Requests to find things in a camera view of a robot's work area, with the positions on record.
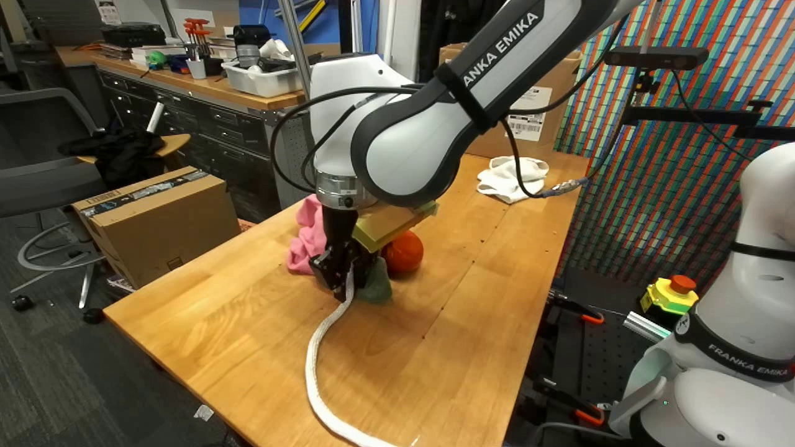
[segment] cardboard box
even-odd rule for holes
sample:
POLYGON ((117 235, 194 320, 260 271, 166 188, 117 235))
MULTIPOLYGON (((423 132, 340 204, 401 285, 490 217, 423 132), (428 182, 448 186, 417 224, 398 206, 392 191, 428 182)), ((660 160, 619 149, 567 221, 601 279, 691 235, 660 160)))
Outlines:
POLYGON ((135 289, 242 234, 227 185, 194 167, 76 202, 75 211, 135 289))
MULTIPOLYGON (((450 63, 461 50, 464 50, 461 43, 442 48, 439 63, 450 63)), ((536 109, 558 100, 565 91, 573 88, 577 70, 579 70, 579 52, 571 52, 552 73, 547 73, 547 78, 542 78, 514 108, 536 109)), ((565 115, 567 115, 567 105, 547 115, 530 115, 530 116, 510 115, 510 125, 520 140, 520 155, 538 156, 542 152, 555 152, 555 142, 565 122, 565 115)), ((470 149, 470 155, 480 155, 480 156, 505 156, 510 152, 512 149, 510 149, 507 134, 499 125, 488 134, 483 134, 480 142, 471 144, 470 149)))

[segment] white robot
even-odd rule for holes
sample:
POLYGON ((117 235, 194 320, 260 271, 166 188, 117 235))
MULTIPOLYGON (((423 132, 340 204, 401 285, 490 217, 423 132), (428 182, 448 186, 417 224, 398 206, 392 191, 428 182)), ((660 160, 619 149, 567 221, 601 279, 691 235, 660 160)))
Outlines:
MULTIPOLYGON (((423 88, 408 88, 410 79, 378 57, 315 64, 311 129, 322 144, 312 167, 327 234, 327 248, 315 258, 319 279, 336 293, 345 289, 345 273, 357 264, 350 240, 357 208, 376 202, 423 206, 445 193, 470 142, 634 6, 639 0, 510 0, 423 88)), ((635 366, 623 402, 610 411, 617 435, 665 447, 795 444, 793 193, 795 144, 769 149, 746 170, 733 257, 679 336, 635 366)))

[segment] floor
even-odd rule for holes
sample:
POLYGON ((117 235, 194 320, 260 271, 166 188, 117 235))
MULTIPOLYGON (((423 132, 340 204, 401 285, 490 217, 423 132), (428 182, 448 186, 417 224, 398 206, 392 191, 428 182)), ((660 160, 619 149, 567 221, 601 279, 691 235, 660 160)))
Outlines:
MULTIPOLYGON (((33 279, 14 252, 37 221, 0 219, 0 234, 0 285, 11 290, 33 279)), ((198 402, 117 329, 81 324, 76 293, 80 273, 60 273, 27 290, 33 311, 0 302, 0 447, 235 444, 218 417, 197 419, 198 402)))

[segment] cabinet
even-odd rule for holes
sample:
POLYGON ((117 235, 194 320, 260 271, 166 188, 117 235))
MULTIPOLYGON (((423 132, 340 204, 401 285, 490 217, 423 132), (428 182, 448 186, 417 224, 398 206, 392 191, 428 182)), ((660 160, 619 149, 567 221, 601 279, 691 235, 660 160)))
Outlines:
POLYGON ((153 105, 165 103, 160 134, 191 134, 176 160, 220 176, 242 219, 264 221, 281 208, 264 115, 239 113, 101 70, 99 79, 124 129, 147 127, 153 105))

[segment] orange ball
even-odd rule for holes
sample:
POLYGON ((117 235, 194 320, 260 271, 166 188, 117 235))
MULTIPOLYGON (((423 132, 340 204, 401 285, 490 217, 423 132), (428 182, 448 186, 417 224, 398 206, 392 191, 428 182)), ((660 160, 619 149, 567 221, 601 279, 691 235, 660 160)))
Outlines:
POLYGON ((394 240, 382 248, 382 258, 388 262, 388 271, 392 279, 410 276, 420 271, 423 264, 423 240, 417 234, 404 232, 394 240))

